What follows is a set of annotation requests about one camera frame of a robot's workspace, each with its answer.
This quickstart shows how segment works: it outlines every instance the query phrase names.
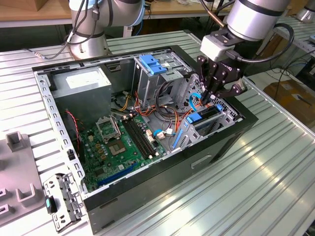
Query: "white label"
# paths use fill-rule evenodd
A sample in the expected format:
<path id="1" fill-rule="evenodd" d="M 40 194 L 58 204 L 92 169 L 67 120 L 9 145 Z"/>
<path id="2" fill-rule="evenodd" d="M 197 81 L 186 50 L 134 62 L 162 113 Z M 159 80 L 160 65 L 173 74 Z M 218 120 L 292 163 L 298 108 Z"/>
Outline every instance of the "white label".
<path id="1" fill-rule="evenodd" d="M 296 100 L 300 100 L 299 97 L 302 97 L 301 95 L 299 95 L 298 93 L 296 94 L 292 94 L 292 96 L 296 99 Z"/>
<path id="2" fill-rule="evenodd" d="M 101 78 L 96 71 L 71 75 L 66 78 L 66 81 L 71 89 L 101 83 L 102 80 L 104 80 L 104 78 Z"/>
<path id="3" fill-rule="evenodd" d="M 163 64 L 161 64 L 161 66 L 163 66 L 163 67 L 168 67 L 169 64 L 168 64 L 168 63 L 163 63 Z"/>
<path id="4" fill-rule="evenodd" d="M 166 132 L 167 134 L 172 134 L 172 133 L 173 133 L 173 129 L 168 128 L 165 132 Z"/>
<path id="5" fill-rule="evenodd" d="M 286 89 L 286 90 L 291 90 L 291 89 L 293 89 L 292 86 L 289 85 L 289 84 L 283 84 L 282 87 L 284 87 L 284 89 Z"/>

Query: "ram slot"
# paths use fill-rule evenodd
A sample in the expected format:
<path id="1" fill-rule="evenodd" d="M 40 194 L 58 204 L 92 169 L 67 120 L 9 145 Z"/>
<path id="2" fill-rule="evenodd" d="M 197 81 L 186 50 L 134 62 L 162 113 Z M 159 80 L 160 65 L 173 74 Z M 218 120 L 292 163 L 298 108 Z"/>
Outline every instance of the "ram slot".
<path id="1" fill-rule="evenodd" d="M 134 121 L 132 120 L 123 121 L 123 125 L 129 136 L 141 152 L 143 158 L 148 159 L 149 156 L 154 153 L 154 150 L 148 143 L 149 141 L 147 141 L 143 136 L 139 127 L 135 125 Z"/>

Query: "yellow wire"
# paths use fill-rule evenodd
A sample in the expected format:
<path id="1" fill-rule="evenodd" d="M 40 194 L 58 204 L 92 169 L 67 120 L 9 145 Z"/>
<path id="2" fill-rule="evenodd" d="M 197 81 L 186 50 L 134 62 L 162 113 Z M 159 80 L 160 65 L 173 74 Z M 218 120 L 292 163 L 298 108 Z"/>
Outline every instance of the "yellow wire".
<path id="1" fill-rule="evenodd" d="M 119 109 L 120 112 L 123 112 L 124 110 L 126 110 L 127 105 L 128 105 L 128 100 L 129 100 L 129 97 L 126 97 L 126 103 L 123 108 Z"/>

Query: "blue cable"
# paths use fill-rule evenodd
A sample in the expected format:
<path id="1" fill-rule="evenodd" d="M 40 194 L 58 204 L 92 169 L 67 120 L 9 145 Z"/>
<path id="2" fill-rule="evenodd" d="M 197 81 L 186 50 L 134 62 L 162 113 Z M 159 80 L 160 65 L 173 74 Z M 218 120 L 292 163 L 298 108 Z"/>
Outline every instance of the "blue cable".
<path id="1" fill-rule="evenodd" d="M 136 33 L 136 35 L 135 35 L 135 36 L 137 36 L 137 35 L 140 33 L 140 31 L 142 30 L 142 25 L 143 25 L 143 20 L 141 21 L 141 26 L 140 26 L 140 29 L 139 29 L 139 31 Z"/>
<path id="2" fill-rule="evenodd" d="M 153 136 L 155 137 L 159 132 L 162 132 L 163 130 L 161 129 L 157 129 L 156 131 L 154 131 Z"/>
<path id="3" fill-rule="evenodd" d="M 193 103 L 192 103 L 192 96 L 195 96 L 195 97 L 197 97 L 197 98 L 201 98 L 201 95 L 199 94 L 199 93 L 196 93 L 196 92 L 194 92 L 194 93 L 192 93 L 190 96 L 189 96 L 189 104 L 190 104 L 190 106 L 191 106 L 191 108 L 194 110 L 194 111 L 197 111 L 197 109 L 195 108 L 195 106 L 193 105 Z"/>

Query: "aluminum table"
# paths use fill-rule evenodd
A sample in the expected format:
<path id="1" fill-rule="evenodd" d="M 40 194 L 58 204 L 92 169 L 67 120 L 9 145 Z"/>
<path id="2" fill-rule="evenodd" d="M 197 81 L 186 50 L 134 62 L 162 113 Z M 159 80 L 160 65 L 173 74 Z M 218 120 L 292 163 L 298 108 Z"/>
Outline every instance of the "aluminum table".
<path id="1" fill-rule="evenodd" d="M 277 23 L 286 23 L 290 25 L 294 30 L 294 41 L 293 45 L 296 46 L 294 50 L 291 51 L 290 55 L 287 56 L 289 58 L 288 62 L 284 65 L 287 66 L 288 63 L 294 59 L 294 55 L 301 49 L 306 53 L 313 51 L 311 56 L 315 56 L 315 43 L 309 40 L 310 36 L 315 35 L 315 23 L 305 24 L 295 19 L 294 17 L 281 17 Z M 289 33 L 284 28 L 275 28 L 273 30 L 275 33 L 280 35 L 285 39 L 289 39 Z"/>
<path id="2" fill-rule="evenodd" d="M 200 41 L 183 31 L 108 40 L 117 54 L 180 45 L 191 57 Z M 36 49 L 52 55 L 60 46 Z M 65 51 L 42 61 L 25 51 L 0 53 L 0 133 L 31 140 L 41 181 L 67 168 L 31 67 L 73 60 Z M 315 219 L 315 135 L 246 78 L 237 98 L 259 121 L 218 162 L 97 233 L 135 235 L 302 235 Z M 0 228 L 0 235 L 57 235 L 42 208 Z M 61 235 L 92 235 L 86 216 Z"/>

